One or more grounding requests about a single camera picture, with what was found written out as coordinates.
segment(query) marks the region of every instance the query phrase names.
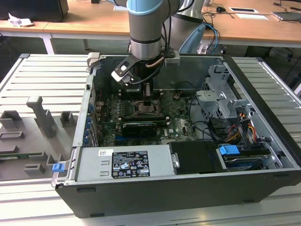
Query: blue latch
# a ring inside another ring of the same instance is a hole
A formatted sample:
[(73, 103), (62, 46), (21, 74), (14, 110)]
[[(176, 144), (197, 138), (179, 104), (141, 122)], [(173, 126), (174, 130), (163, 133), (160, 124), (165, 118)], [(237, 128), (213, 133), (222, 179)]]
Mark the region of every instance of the blue latch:
[(236, 145), (222, 145), (220, 148), (222, 155), (224, 154), (240, 154)]
[(65, 163), (56, 163), (56, 164), (53, 164), (52, 172), (53, 173), (65, 172)]

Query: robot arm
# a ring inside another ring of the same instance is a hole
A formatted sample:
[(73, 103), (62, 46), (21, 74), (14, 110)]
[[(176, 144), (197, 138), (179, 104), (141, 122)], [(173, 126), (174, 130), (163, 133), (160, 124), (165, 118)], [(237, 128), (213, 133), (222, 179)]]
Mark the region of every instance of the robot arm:
[(138, 65), (138, 77), (147, 78), (153, 71), (147, 64), (158, 61), (161, 56), (162, 24), (175, 14), (183, 0), (108, 0), (116, 5), (126, 6), (129, 12), (130, 41), (132, 55), (115, 68), (112, 77), (119, 83), (130, 84), (133, 75), (129, 70)]

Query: warning label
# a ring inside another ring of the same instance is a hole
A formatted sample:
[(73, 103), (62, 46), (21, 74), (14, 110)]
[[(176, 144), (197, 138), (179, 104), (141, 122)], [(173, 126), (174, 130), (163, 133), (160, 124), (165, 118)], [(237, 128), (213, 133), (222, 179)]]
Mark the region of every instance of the warning label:
[(149, 176), (150, 166), (147, 151), (112, 153), (112, 177), (114, 179)]

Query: wooden desk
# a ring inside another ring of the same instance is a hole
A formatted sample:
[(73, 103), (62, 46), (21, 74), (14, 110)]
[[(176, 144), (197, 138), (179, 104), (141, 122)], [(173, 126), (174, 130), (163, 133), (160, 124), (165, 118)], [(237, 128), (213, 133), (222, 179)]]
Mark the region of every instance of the wooden desk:
[[(274, 6), (277, 0), (215, 0), (216, 4), (222, 4), (228, 13), (233, 13), (229, 7), (254, 8), (258, 14), (271, 14), (271, 12), (284, 12), (284, 9)], [(292, 11), (290, 7), (301, 8), (301, 3), (282, 1), (283, 7)], [(203, 12), (216, 12), (216, 5), (203, 7)], [(230, 45), (254, 45), (254, 46), (279, 46), (301, 47), (301, 23), (279, 22), (274, 15), (265, 16), (269, 20), (240, 19), (237, 15), (217, 14), (213, 18), (215, 28), (221, 34), (221, 44)], [(209, 16), (205, 20), (211, 23)], [(212, 31), (206, 31), (203, 39), (212, 39)]]
[(44, 32), (48, 22), (34, 22), (34, 26), (14, 27), (7, 20), (0, 20), (0, 32)]
[(44, 32), (129, 36), (128, 12), (113, 11), (111, 3), (68, 0), (68, 6), (63, 23), (48, 23)]
[[(260, 14), (270, 14), (272, 11), (284, 11), (274, 6), (274, 0), (215, 0), (216, 4), (228, 7), (254, 8)], [(301, 8), (297, 2), (282, 1), (284, 7)], [(85, 49), (87, 40), (129, 40), (128, 13), (113, 11), (113, 5), (108, 2), (91, 4), (90, 0), (68, 0), (69, 13), (62, 23), (34, 22), (35, 26), (16, 28), (7, 21), (0, 21), (0, 32), (6, 36), (40, 37), (43, 39), (49, 54), (55, 53), (51, 43), (52, 38), (83, 39)], [(204, 7), (205, 11), (216, 12), (216, 6)], [(218, 14), (214, 25), (221, 34), (220, 44), (253, 45), (271, 47), (301, 48), (301, 24), (298, 22), (279, 22), (273, 16), (269, 20), (240, 19), (232, 14)], [(205, 31), (202, 43), (208, 44), (213, 38), (212, 31)]]

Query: yellow wire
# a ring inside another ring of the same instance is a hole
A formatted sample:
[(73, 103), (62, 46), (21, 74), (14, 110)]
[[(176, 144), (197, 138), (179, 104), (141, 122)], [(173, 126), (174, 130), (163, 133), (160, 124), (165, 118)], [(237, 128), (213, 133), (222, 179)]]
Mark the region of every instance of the yellow wire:
[(232, 137), (230, 137), (228, 140), (226, 140), (226, 142), (229, 142), (229, 141), (235, 139), (235, 138), (238, 137), (239, 135), (240, 135), (240, 133), (237, 132), (234, 136), (232, 136)]

